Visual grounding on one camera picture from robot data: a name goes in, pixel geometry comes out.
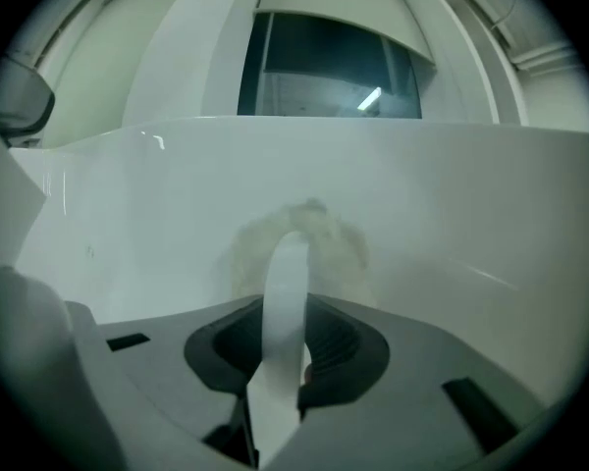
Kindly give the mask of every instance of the black rectangular slot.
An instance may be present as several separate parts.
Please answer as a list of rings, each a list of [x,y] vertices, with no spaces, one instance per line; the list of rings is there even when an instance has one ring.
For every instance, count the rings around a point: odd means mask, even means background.
[[[134,345],[140,345],[146,341],[150,341],[150,338],[145,334],[132,334],[125,335],[124,337],[117,337],[116,339],[108,339],[107,344],[113,352],[116,352],[117,350],[133,347]]]
[[[507,416],[471,379],[446,382],[443,390],[486,453],[517,434]]]

